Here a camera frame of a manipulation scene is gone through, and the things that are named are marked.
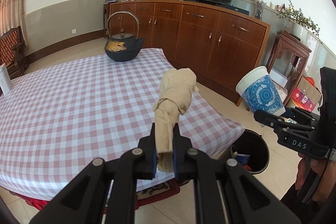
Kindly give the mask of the blue patterned paper cup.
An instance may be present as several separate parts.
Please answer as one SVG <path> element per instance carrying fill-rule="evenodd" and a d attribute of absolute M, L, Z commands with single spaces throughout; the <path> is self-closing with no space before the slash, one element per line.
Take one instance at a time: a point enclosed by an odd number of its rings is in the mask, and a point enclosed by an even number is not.
<path fill-rule="evenodd" d="M 253 113 L 257 110 L 275 116 L 285 113 L 283 102 L 265 66 L 248 72 L 236 85 L 236 92 Z"/>

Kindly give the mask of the beige cloth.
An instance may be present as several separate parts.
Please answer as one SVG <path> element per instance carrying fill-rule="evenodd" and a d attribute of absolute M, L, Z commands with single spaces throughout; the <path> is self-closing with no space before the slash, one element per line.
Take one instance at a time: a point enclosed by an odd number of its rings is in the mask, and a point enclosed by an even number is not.
<path fill-rule="evenodd" d="M 162 76 L 159 99 L 153 106 L 157 168 L 161 172 L 174 171 L 173 128 L 187 112 L 192 94 L 197 91 L 197 77 L 189 68 L 169 69 Z"/>

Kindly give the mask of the orange plastic bag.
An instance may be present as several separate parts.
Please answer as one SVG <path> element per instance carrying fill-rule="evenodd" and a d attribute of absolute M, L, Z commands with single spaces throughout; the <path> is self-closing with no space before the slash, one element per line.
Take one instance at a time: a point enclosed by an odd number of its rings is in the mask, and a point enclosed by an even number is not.
<path fill-rule="evenodd" d="M 249 165 L 244 165 L 243 166 L 244 167 L 244 169 L 246 169 L 248 172 L 251 172 L 252 171 L 252 168 L 249 166 Z"/>

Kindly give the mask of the blue ceramic bowl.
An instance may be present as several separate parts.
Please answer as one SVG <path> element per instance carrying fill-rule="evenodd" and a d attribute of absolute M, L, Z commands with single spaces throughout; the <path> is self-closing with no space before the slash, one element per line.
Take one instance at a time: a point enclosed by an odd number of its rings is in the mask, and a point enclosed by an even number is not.
<path fill-rule="evenodd" d="M 234 156 L 235 160 L 239 162 L 241 165 L 247 165 L 250 155 L 247 154 L 241 154 L 241 153 L 236 153 Z"/>

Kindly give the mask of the cardboard box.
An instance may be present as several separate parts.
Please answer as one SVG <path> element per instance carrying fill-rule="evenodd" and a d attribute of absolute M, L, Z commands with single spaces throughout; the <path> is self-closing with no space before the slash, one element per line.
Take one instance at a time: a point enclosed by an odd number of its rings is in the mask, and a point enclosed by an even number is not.
<path fill-rule="evenodd" d="M 321 92 L 314 84 L 313 78 L 302 76 L 291 94 L 293 102 L 309 112 L 312 112 L 322 99 Z"/>

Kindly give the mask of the white storage box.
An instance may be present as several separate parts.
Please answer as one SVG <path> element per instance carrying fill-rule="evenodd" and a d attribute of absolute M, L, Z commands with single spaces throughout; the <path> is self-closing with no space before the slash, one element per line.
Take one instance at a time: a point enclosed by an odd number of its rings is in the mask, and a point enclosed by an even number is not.
<path fill-rule="evenodd" d="M 278 71 L 271 69 L 270 73 L 269 73 L 271 79 L 277 83 L 278 85 L 285 87 L 287 82 L 288 82 L 288 78 L 284 75 L 282 75 L 281 73 L 279 73 Z"/>

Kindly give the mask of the black plastic bucket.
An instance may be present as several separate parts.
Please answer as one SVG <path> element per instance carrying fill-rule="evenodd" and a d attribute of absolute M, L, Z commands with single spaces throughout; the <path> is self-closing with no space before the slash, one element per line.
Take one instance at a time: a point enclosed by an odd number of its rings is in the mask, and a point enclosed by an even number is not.
<path fill-rule="evenodd" d="M 269 148 L 261 135 L 245 129 L 243 134 L 229 147 L 230 157 L 236 153 L 250 155 L 248 165 L 252 168 L 251 174 L 260 174 L 269 164 Z"/>

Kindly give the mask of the carved wooden side stand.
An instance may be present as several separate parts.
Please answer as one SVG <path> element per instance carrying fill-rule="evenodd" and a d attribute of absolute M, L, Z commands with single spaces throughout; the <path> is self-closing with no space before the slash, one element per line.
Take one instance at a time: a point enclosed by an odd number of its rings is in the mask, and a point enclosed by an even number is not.
<path fill-rule="evenodd" d="M 238 65 L 244 69 L 240 75 L 260 65 L 264 65 L 269 72 L 272 69 L 276 70 L 288 79 L 285 85 L 288 91 L 285 102 L 288 102 L 291 92 L 303 74 L 310 53 L 311 50 L 302 40 L 285 30 L 275 30 L 269 33 L 264 47 L 257 50 L 251 47 L 242 48 Z"/>

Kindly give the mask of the green trailing potted plant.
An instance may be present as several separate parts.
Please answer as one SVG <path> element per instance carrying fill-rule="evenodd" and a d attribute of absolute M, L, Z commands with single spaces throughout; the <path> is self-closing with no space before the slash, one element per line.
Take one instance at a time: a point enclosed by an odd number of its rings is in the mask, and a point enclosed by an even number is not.
<path fill-rule="evenodd" d="M 278 16 L 286 19 L 291 24 L 290 34 L 303 41 L 307 37 L 308 31 L 315 36 L 319 36 L 319 25 L 314 23 L 311 17 L 306 17 L 301 8 L 296 9 L 291 0 L 288 5 L 283 4 L 277 8 Z"/>

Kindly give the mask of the pink checkered tablecloth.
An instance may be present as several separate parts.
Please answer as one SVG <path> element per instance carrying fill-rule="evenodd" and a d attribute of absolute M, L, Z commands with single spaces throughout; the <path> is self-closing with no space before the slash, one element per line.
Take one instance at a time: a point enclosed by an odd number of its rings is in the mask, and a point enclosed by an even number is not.
<path fill-rule="evenodd" d="M 136 147 L 170 67 L 148 48 L 125 63 L 93 56 L 13 80 L 1 96 L 1 186 L 48 201 L 94 158 Z"/>

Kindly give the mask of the wooden sideboard cabinet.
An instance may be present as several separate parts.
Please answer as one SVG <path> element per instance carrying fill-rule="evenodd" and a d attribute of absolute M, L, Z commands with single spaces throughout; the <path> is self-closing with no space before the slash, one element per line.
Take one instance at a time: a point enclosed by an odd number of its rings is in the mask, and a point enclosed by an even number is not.
<path fill-rule="evenodd" d="M 240 12 L 188 1 L 149 0 L 109 5 L 108 36 L 126 32 L 160 48 L 175 68 L 188 67 L 198 82 L 231 100 L 235 88 L 259 65 L 270 25 Z"/>

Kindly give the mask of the glass vase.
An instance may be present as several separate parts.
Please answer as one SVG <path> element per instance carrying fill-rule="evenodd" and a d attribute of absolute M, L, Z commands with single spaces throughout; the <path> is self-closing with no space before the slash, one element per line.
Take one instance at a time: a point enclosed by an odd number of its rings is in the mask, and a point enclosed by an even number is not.
<path fill-rule="evenodd" d="M 256 0 L 256 13 L 255 13 L 256 19 L 262 20 L 265 6 L 266 3 L 263 0 Z"/>

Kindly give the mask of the black set-top box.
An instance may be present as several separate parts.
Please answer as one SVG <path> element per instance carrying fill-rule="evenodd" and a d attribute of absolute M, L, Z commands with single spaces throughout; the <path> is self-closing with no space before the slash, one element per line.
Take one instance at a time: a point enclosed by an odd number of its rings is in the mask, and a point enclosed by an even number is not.
<path fill-rule="evenodd" d="M 249 11 L 248 10 L 241 9 L 241 8 L 233 6 L 233 5 L 225 5 L 224 8 L 232 10 L 232 11 L 240 12 L 240 13 L 242 13 L 244 15 L 249 15 Z"/>

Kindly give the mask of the white cylindrical canister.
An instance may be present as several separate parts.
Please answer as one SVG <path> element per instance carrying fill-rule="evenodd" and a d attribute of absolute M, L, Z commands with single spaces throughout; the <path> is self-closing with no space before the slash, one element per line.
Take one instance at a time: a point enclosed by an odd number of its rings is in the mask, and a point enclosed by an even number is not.
<path fill-rule="evenodd" d="M 8 94 L 13 88 L 6 64 L 0 66 L 0 87 L 4 95 Z"/>

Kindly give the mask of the black cast iron teapot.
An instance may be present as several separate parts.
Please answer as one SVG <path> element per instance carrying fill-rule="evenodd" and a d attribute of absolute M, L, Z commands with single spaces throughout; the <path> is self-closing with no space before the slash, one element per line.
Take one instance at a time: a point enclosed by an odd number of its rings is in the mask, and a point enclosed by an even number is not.
<path fill-rule="evenodd" d="M 130 15 L 134 18 L 135 22 L 137 23 L 136 36 L 134 36 L 133 34 L 126 34 L 123 28 L 121 29 L 120 33 L 116 35 L 111 35 L 108 31 L 109 39 L 105 44 L 104 50 L 106 55 L 110 59 L 116 62 L 127 62 L 137 57 L 143 47 L 143 42 L 145 41 L 145 39 L 139 38 L 139 20 L 131 12 L 115 12 L 111 16 L 109 16 L 107 24 L 109 24 L 109 21 L 112 19 L 113 16 L 119 14 Z"/>

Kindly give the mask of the wooden bench sofa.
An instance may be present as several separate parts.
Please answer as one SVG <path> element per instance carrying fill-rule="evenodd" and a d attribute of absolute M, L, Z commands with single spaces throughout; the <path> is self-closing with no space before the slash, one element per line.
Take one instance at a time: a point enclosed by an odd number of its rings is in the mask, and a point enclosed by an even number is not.
<path fill-rule="evenodd" d="M 5 64 L 10 79 L 24 75 L 29 65 L 25 56 L 26 44 L 20 26 L 1 36 L 1 65 Z"/>

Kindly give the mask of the pink curtain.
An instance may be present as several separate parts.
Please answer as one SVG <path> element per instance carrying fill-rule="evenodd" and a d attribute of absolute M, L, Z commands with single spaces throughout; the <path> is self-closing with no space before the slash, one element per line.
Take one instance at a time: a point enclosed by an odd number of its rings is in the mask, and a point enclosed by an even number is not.
<path fill-rule="evenodd" d="M 1 36 L 12 28 L 20 26 L 26 47 L 27 35 L 25 25 L 24 0 L 1 0 Z"/>

